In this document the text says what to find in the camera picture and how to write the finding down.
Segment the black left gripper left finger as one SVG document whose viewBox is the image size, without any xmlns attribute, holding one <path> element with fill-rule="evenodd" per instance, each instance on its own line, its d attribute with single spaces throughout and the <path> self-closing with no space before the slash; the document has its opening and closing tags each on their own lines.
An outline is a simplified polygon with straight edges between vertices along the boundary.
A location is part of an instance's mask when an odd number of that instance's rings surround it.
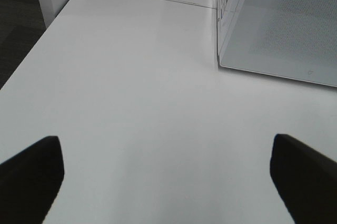
<svg viewBox="0 0 337 224">
<path fill-rule="evenodd" d="M 57 136 L 44 137 L 1 163 L 1 223 L 43 223 L 64 176 Z"/>
</svg>

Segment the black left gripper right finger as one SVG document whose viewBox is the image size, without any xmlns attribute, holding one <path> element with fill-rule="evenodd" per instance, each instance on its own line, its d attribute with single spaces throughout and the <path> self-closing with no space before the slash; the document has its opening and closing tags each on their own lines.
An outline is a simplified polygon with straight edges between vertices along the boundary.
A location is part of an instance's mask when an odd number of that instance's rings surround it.
<svg viewBox="0 0 337 224">
<path fill-rule="evenodd" d="M 295 223 L 336 223 L 335 161 L 288 134 L 277 134 L 270 176 Z"/>
</svg>

